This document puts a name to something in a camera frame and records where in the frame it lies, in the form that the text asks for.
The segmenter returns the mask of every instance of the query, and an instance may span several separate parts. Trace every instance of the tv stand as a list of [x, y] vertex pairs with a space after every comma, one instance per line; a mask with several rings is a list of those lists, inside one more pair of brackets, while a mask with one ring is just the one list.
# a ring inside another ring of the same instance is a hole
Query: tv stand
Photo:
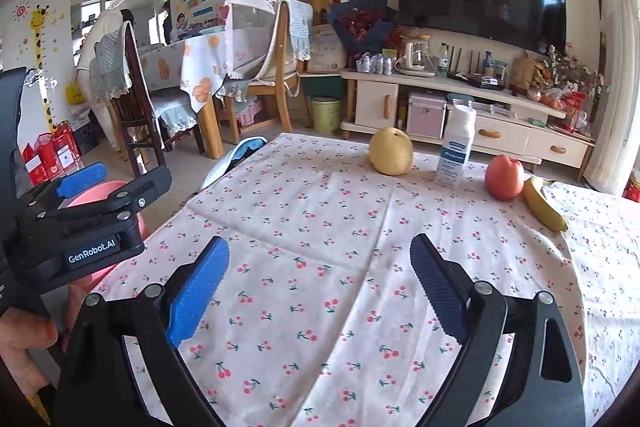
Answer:
[[[508, 90], [479, 89], [466, 82], [441, 77], [368, 74], [347, 70], [340, 74], [347, 80], [347, 118], [340, 126], [344, 139], [349, 138], [350, 132], [374, 134], [384, 127], [395, 127], [399, 86], [413, 86], [493, 100], [505, 104], [516, 113], [518, 119], [478, 112], [476, 137], [472, 146], [474, 151], [516, 158], [530, 164], [532, 172], [542, 160], [575, 167], [579, 169], [578, 181], [593, 152], [594, 140], [549, 127], [536, 127], [528, 121], [529, 118], [536, 118], [546, 122], [549, 116], [564, 118], [564, 112], [532, 102], [524, 96], [513, 96]], [[409, 138], [442, 144], [441, 139], [411, 135]]]

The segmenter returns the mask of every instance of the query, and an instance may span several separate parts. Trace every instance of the black hair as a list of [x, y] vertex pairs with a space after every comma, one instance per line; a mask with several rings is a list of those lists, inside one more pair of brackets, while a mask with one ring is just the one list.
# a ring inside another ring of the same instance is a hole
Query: black hair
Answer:
[[122, 13], [122, 22], [133, 22], [133, 13], [131, 13], [131, 10], [125, 8], [123, 10], [120, 10], [120, 13]]

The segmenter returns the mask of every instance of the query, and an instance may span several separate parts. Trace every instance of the drawer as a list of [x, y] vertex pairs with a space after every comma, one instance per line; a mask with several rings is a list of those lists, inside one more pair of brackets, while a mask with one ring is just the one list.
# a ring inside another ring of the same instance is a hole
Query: drawer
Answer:
[[375, 129], [396, 125], [398, 84], [358, 80], [356, 124]]
[[580, 168], [582, 158], [584, 158], [584, 153], [586, 153], [588, 147], [589, 145], [580, 140], [575, 140], [559, 133], [531, 129], [526, 154], [527, 156], [536, 156], [543, 160]]
[[529, 127], [517, 123], [477, 116], [474, 145], [522, 155], [527, 148], [530, 131]]

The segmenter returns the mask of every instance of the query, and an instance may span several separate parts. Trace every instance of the white tablecloth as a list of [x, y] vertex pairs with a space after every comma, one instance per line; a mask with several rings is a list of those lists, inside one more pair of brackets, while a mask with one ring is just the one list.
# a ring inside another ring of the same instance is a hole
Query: white tablecloth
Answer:
[[[262, 55], [269, 47], [267, 28], [234, 31], [234, 49], [240, 63]], [[191, 107], [201, 110], [225, 78], [226, 32], [200, 35], [176, 42], [140, 57], [149, 91], [180, 86], [191, 97]]]
[[[137, 295], [190, 263], [213, 235], [229, 270], [180, 352], [230, 427], [414, 425], [459, 346], [442, 332], [409, 261], [426, 233], [446, 259], [505, 295], [552, 292], [584, 374], [588, 425], [640, 359], [640, 205], [583, 188], [548, 191], [569, 216], [551, 233], [522, 200], [433, 180], [436, 156], [406, 176], [375, 172], [366, 145], [283, 134], [194, 197], [98, 290]], [[128, 343], [153, 415], [166, 415]], [[472, 420], [490, 411], [511, 347], [503, 335]]]

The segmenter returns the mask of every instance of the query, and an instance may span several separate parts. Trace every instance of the blue gripper pad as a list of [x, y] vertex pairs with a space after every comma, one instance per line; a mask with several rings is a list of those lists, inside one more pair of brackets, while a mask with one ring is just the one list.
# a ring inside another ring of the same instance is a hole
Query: blue gripper pad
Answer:
[[[409, 249], [411, 266], [414, 268], [418, 281], [427, 295], [433, 310], [436, 312], [442, 331], [454, 337], [459, 344], [463, 344], [468, 337], [465, 324], [466, 296], [457, 283], [457, 276], [450, 264], [438, 253], [426, 235], [416, 235], [411, 241]], [[469, 283], [471, 280], [464, 273], [460, 265], [463, 278]]]
[[184, 282], [169, 310], [166, 337], [174, 347], [196, 332], [198, 324], [229, 268], [229, 246], [221, 237], [214, 237], [194, 262], [191, 276]]
[[107, 167], [103, 163], [94, 163], [78, 172], [65, 176], [56, 189], [59, 198], [75, 198], [80, 192], [103, 182], [107, 177]]

